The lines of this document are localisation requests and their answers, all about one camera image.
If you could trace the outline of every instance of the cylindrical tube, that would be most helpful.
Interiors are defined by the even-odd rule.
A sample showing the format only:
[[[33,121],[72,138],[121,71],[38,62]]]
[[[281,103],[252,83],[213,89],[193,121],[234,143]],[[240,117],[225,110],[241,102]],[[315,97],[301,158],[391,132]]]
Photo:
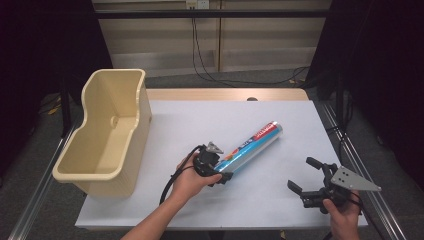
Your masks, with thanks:
[[[220,160],[214,167],[218,172],[235,172],[256,154],[265,149],[283,133],[283,128],[277,122],[270,122],[259,132],[245,141],[231,154]]]

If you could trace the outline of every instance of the bin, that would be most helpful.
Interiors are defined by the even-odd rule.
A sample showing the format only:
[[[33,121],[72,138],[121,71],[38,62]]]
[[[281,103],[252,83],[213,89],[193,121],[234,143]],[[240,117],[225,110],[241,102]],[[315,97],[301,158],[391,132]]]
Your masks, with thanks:
[[[53,168],[53,177],[88,195],[134,191],[152,112],[141,69],[94,72],[82,90],[84,120]]]

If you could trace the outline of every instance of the gray carpet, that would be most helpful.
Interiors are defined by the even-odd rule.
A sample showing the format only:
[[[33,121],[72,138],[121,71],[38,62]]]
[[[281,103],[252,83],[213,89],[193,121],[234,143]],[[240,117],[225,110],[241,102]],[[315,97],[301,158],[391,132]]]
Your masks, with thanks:
[[[288,88],[299,85],[290,82],[277,83],[292,78],[293,71],[287,70],[214,73],[211,75],[221,80],[255,82],[226,82],[235,87]],[[305,76],[306,71],[299,74],[296,79],[301,82],[300,80],[304,79]],[[146,86],[148,88],[230,87],[217,81],[203,80],[196,75],[147,78]],[[317,100],[315,89],[308,89],[307,93],[309,98],[315,101],[324,126],[329,127],[330,125],[322,111],[323,103]],[[54,95],[46,96],[44,102],[52,97]],[[334,97],[329,102],[334,104]],[[40,112],[49,107],[51,105],[44,106]],[[76,116],[78,113],[81,113],[81,108],[72,104],[72,115]],[[0,239],[9,237],[31,194],[37,187],[44,169],[47,168],[60,141],[61,124],[60,110],[53,115],[40,114],[33,135],[5,175],[3,187],[0,189]],[[373,180],[382,186],[384,199],[398,219],[407,239],[423,239],[424,193],[400,168],[390,149],[377,141],[374,129],[356,107],[354,107],[353,118],[349,122],[347,132]],[[335,134],[330,133],[329,137],[335,150],[338,151],[339,142]],[[342,155],[342,162],[348,166],[345,158],[346,156]],[[385,232],[385,228],[379,220],[378,214],[373,210],[370,200],[366,194],[361,196],[370,212],[370,217],[377,223],[379,229]],[[125,231],[95,232],[75,227],[74,224],[84,198],[83,193],[73,185],[53,181],[27,239],[118,239],[125,234]],[[286,237],[290,240],[322,239],[327,232],[328,229],[290,230],[286,231]],[[361,228],[360,235],[361,239],[379,239],[372,226]],[[387,233],[384,235],[385,239],[390,239]],[[163,239],[209,238],[204,232],[167,232]],[[224,239],[277,240],[279,233],[277,231],[230,231],[225,234]]]

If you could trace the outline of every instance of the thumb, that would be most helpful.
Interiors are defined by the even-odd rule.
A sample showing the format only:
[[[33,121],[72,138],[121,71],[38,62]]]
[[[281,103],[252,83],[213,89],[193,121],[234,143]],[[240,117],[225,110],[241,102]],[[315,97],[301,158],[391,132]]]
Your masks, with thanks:
[[[332,217],[337,217],[340,214],[336,205],[334,205],[333,201],[331,201],[330,199],[324,199],[322,201],[322,204]]]
[[[214,183],[218,182],[219,180],[221,180],[221,178],[222,178],[222,174],[212,175],[212,176],[207,177],[205,179],[206,180],[206,184],[207,185],[214,184]]]

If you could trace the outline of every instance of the white tabletop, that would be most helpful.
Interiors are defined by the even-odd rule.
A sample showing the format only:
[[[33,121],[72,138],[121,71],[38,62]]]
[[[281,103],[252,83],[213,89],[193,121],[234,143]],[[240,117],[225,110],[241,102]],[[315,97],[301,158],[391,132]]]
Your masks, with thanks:
[[[268,122],[282,136],[236,172],[225,185],[205,187],[174,217],[169,230],[293,229],[329,226],[329,216],[305,209],[287,188],[323,187],[323,173],[306,164],[339,161],[311,101],[150,101],[153,118],[136,189],[129,198],[87,196],[76,226],[135,226],[159,204],[176,165],[195,146],[213,141],[230,153]],[[359,225],[367,225],[360,217]]]

